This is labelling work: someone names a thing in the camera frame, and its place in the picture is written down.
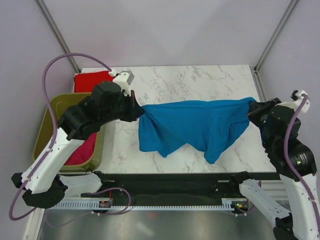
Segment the blue t shirt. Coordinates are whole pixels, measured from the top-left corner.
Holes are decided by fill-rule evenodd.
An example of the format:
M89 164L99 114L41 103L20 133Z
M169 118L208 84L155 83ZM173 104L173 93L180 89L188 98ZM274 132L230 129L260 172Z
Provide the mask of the blue t shirt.
M255 99L186 100L142 106L138 121L139 149L166 158L188 144L214 164L248 128Z

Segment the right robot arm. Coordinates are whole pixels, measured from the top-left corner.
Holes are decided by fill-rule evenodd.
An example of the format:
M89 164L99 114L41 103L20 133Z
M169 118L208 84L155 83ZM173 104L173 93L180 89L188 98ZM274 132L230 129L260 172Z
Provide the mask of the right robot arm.
M247 114L259 128L262 146L283 182L290 210L269 196L248 172L234 176L229 191L244 196L264 215L277 240L318 240L320 203L317 195L317 167L309 147L298 140L298 114L309 106L306 94L292 102L274 98L251 102Z

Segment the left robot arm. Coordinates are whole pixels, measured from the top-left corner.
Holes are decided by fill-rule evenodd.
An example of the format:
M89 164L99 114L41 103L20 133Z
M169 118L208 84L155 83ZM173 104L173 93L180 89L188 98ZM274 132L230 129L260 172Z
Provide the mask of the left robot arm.
M92 172L76 176L59 175L59 171L92 134L115 120L134 122L144 113L135 92L126 92L117 82L96 85L91 94L69 106L55 122L50 142L41 155L25 171L15 173L11 180L29 207L49 209L65 197L95 193L106 196L110 185Z

